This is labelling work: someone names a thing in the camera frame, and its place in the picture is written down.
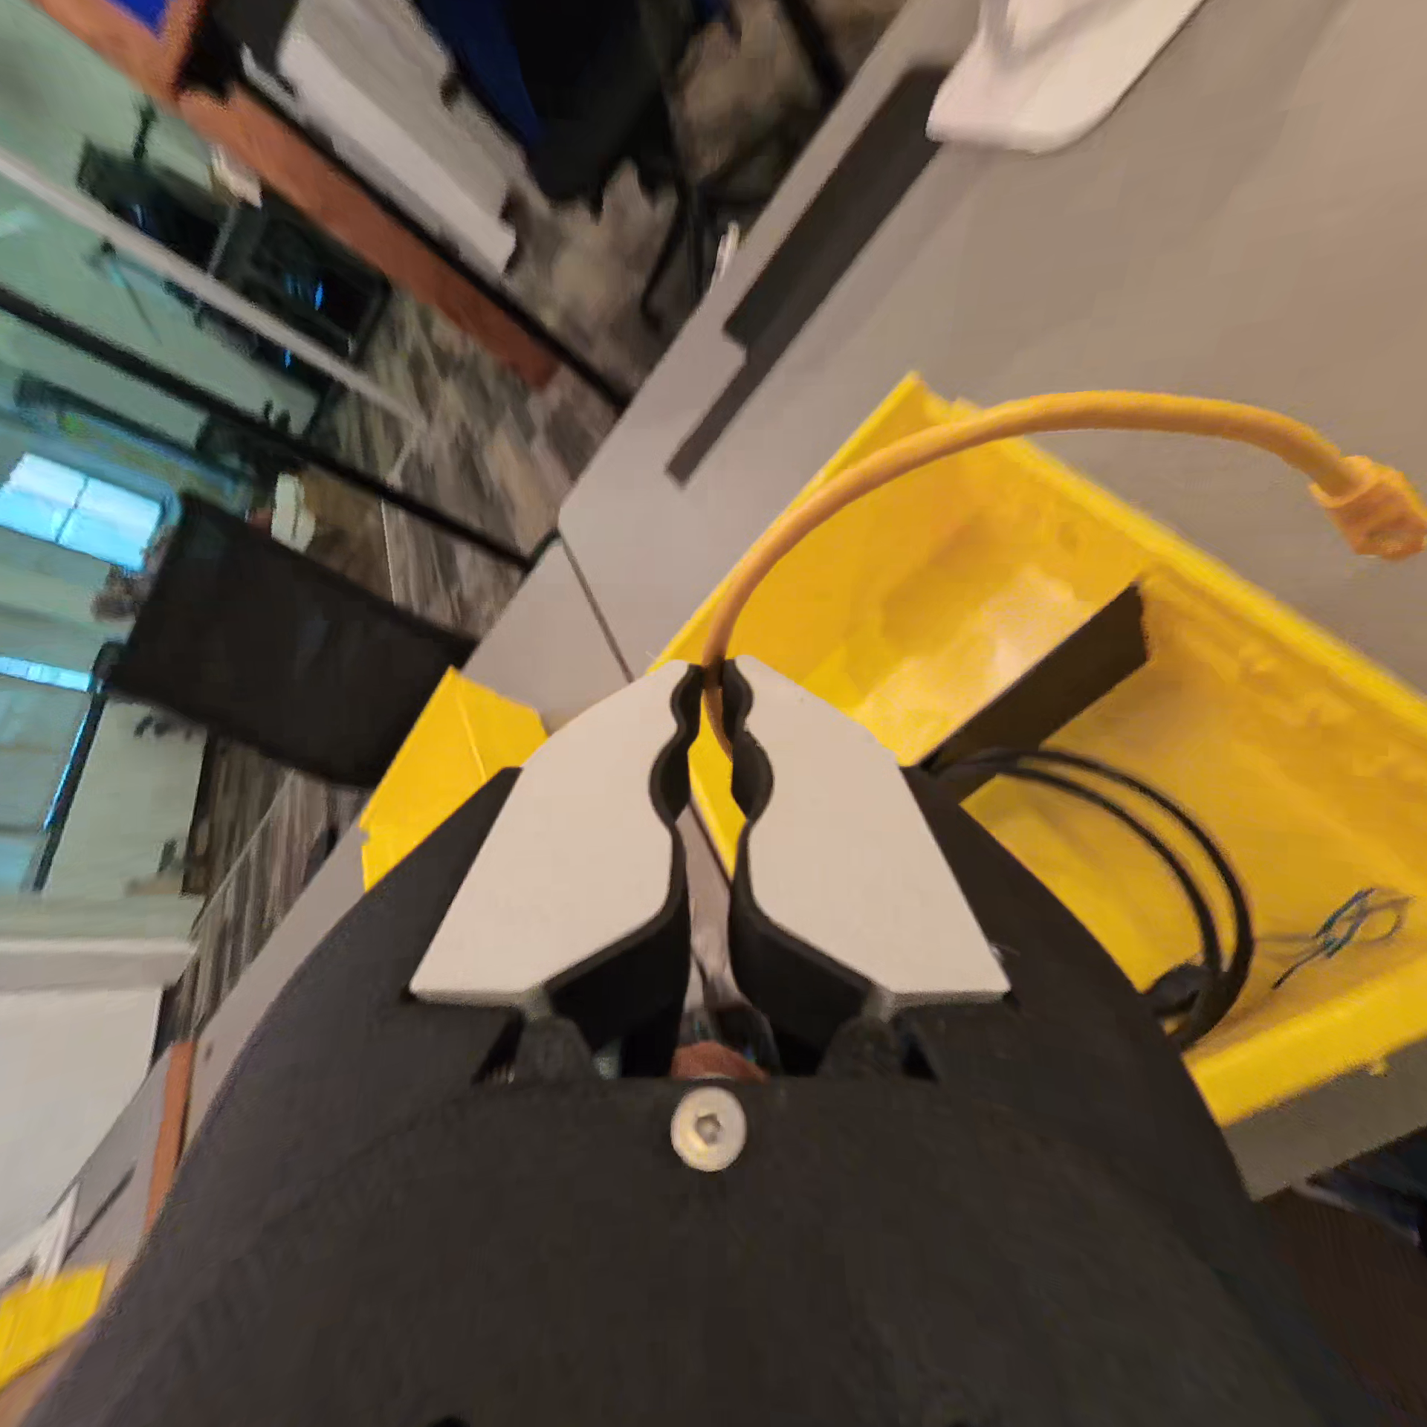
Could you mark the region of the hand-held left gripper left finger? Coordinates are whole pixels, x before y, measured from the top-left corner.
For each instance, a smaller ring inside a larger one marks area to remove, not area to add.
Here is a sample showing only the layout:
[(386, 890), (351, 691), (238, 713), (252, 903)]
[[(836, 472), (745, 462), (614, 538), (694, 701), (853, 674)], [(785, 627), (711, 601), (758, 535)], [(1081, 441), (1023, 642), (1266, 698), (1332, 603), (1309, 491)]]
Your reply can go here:
[(678, 822), (702, 679), (663, 664), (527, 759), (408, 983), (415, 999), (553, 1014), (593, 1050), (680, 1021), (692, 912)]

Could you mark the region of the black bin divider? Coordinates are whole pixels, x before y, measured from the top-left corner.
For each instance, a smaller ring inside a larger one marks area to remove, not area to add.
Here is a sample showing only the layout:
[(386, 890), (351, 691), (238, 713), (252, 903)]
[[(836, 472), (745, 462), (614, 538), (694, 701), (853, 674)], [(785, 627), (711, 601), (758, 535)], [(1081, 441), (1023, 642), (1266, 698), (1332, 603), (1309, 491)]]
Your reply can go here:
[(1142, 671), (1149, 655), (1146, 601), (1140, 584), (1132, 582), (943, 739), (918, 768), (943, 774), (976, 757), (1040, 749)]

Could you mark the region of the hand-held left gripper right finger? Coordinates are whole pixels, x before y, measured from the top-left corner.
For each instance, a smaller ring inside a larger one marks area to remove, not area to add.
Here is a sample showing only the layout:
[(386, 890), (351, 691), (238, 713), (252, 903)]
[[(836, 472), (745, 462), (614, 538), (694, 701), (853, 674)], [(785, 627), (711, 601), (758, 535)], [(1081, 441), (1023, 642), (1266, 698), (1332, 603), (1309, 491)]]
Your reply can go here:
[(1011, 990), (899, 761), (862, 723), (753, 655), (723, 671), (743, 812), (731, 966), (772, 1029), (825, 1053), (850, 1022)]

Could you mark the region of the yellow divided plastic bin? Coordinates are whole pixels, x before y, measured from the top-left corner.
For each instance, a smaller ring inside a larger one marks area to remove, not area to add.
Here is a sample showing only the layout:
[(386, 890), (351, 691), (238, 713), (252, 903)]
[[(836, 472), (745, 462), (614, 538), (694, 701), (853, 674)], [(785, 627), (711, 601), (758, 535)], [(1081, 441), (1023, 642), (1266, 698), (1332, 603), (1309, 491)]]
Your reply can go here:
[[(755, 655), (904, 768), (1132, 582), (1147, 666), (1040, 749), (954, 764), (972, 815), (1157, 990), (1224, 1128), (1424, 1048), (1424, 696), (1066, 465), (1033, 435), (1236, 441), (1361, 553), (1424, 550), (1407, 479), (1249, 404), (1132, 390), (979, 409), (904, 378), (658, 662)], [(1365, 886), (1400, 936), (1271, 990), (1261, 934)]]

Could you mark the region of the long wooden desk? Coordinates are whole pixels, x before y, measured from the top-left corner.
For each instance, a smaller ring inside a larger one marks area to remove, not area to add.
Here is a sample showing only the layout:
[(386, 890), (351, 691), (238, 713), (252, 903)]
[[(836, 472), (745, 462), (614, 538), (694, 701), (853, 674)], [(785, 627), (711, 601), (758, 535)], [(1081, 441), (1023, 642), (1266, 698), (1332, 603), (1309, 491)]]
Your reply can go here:
[(208, 3), (170, 3), (160, 30), (118, 3), (36, 1), (33, 6), (133, 81), (164, 113), (182, 119), (199, 137), (254, 168), (266, 188), (529, 385), (543, 389), (563, 368), (575, 367), (553, 333), (492, 282), (441, 253), (266, 98), (238, 83), (215, 90), (196, 81), (191, 71)]

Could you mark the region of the white stand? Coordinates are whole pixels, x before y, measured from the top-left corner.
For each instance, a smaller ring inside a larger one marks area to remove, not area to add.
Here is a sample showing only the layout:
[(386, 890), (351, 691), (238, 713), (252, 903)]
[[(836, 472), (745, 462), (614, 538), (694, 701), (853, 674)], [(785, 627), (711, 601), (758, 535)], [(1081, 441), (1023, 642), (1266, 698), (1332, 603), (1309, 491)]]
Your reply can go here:
[(1202, 1), (983, 1), (925, 134), (1052, 154), (1101, 125)]

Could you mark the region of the blue twist tie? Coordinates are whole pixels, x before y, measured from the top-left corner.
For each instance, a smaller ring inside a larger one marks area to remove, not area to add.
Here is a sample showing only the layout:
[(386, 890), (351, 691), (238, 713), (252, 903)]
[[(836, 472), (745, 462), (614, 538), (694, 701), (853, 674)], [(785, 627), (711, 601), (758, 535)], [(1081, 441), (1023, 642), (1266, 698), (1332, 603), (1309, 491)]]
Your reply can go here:
[(1283, 988), (1295, 975), (1315, 963), (1394, 941), (1409, 922), (1414, 905), (1416, 898), (1402, 890), (1370, 885), (1353, 892), (1312, 931), (1263, 932), (1259, 946), (1263, 951), (1271, 951), (1271, 963), (1276, 968), (1271, 990)]

